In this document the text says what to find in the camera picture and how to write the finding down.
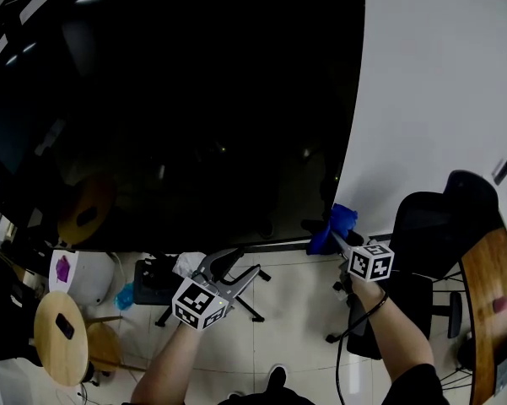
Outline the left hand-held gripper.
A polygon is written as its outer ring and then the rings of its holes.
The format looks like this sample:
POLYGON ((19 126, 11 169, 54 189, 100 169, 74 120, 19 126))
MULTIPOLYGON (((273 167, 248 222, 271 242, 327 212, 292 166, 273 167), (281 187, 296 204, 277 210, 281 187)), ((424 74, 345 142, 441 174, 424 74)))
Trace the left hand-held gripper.
POLYGON ((240 296, 256 277, 269 282, 272 277, 260 265, 249 267, 231 281, 224 279, 244 253, 243 248, 230 248, 206 255, 174 294, 171 305, 174 317, 204 331, 226 317, 235 296, 240 296))

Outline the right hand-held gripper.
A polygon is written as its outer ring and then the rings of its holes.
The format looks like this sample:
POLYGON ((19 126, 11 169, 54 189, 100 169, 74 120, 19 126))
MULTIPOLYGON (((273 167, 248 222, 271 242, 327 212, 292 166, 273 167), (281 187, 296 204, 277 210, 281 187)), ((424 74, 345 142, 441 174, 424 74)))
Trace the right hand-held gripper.
MULTIPOLYGON (((329 222, 314 219, 303 219, 301 227, 311 234, 329 232, 331 228, 329 222)), ((364 238, 353 230, 348 232, 346 238, 336 231, 331 234, 337 243, 338 252, 344 258, 340 266, 342 282, 349 276, 365 282, 376 282, 390 277, 395 254, 387 245, 377 243, 363 246, 364 238)))

